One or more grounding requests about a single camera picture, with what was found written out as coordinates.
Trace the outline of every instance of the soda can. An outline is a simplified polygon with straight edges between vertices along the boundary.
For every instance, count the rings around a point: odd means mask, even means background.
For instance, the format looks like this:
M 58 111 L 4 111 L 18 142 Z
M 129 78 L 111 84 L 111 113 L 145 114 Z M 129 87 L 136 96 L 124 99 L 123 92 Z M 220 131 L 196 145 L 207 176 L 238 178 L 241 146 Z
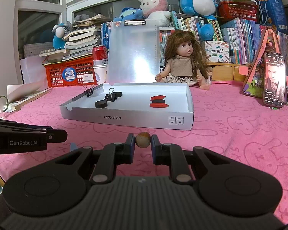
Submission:
M 95 66 L 108 64 L 108 50 L 106 46 L 93 47 L 92 54 Z

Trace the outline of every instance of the pink blanket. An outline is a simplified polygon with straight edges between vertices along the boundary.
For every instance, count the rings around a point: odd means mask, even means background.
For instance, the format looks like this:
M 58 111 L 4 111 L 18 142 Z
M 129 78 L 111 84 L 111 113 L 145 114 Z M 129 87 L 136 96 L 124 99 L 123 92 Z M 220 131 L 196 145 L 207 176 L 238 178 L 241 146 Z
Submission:
M 128 133 L 148 131 L 160 142 L 179 144 L 183 149 L 203 146 L 275 176 L 282 184 L 283 197 L 275 215 L 288 223 L 288 107 L 271 110 L 260 99 L 241 94 L 241 86 L 213 84 L 210 91 L 191 88 L 194 125 L 191 131 L 124 127 L 62 119 L 59 105 L 83 92 L 80 87 L 54 88 L 48 94 L 9 114 L 7 120 L 65 129 L 63 144 L 49 144 L 48 150 L 0 156 L 0 174 L 12 175 L 78 147 L 124 142 Z M 168 168 L 154 166 L 151 150 L 135 149 L 134 163 L 120 165 L 119 175 L 168 175 Z

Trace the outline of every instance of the red basket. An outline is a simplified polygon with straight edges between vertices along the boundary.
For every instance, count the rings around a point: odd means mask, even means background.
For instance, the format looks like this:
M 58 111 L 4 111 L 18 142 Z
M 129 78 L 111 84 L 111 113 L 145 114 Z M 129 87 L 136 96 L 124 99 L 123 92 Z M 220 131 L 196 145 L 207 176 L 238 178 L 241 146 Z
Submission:
M 72 67 L 76 70 L 77 77 L 73 81 L 66 81 L 62 77 L 62 73 L 65 68 Z M 49 87 L 60 87 L 60 86 L 74 86 L 74 85 L 97 85 L 95 72 L 93 68 L 93 57 L 92 55 L 79 58 L 76 60 L 70 60 L 60 62 L 56 64 L 45 65 L 46 75 Z M 93 82 L 84 83 L 82 74 L 93 74 Z
M 248 3 L 223 1 L 218 6 L 218 15 L 224 17 L 223 22 L 231 21 L 237 17 L 257 22 L 257 11 L 256 5 Z

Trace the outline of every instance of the beige sweater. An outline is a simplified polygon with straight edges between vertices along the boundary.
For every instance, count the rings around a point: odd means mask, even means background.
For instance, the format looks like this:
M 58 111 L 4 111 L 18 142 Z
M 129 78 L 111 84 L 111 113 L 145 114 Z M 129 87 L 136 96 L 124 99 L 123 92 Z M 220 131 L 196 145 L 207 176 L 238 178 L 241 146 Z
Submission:
M 176 55 L 169 59 L 167 64 L 171 66 L 171 74 L 177 77 L 192 76 L 192 61 L 190 57 Z

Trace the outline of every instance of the phone screen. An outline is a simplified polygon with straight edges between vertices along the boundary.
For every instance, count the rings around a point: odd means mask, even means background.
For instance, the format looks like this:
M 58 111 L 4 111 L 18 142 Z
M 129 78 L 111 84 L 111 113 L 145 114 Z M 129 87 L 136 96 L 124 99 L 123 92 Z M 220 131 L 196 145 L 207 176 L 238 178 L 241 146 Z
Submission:
M 286 68 L 285 58 L 279 53 L 265 53 L 265 84 L 263 102 L 275 107 L 284 106 Z

